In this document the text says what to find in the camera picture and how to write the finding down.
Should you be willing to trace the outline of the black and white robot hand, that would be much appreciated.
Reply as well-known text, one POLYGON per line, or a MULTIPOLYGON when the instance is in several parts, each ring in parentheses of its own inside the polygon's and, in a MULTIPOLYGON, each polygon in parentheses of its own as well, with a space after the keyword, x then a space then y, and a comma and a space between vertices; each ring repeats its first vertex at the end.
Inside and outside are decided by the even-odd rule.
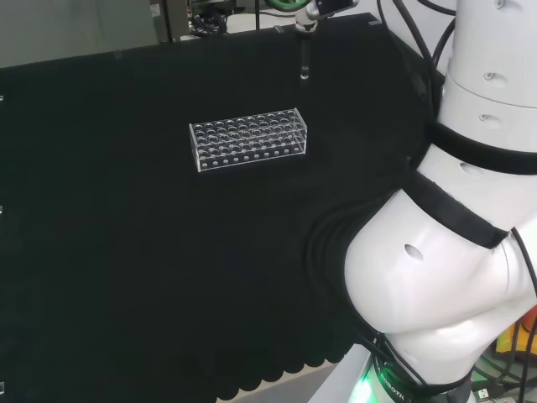
POLYGON ((309 1, 295 13, 295 29, 301 34, 313 33, 318 22, 336 13, 355 8, 359 0, 316 0, 309 1))

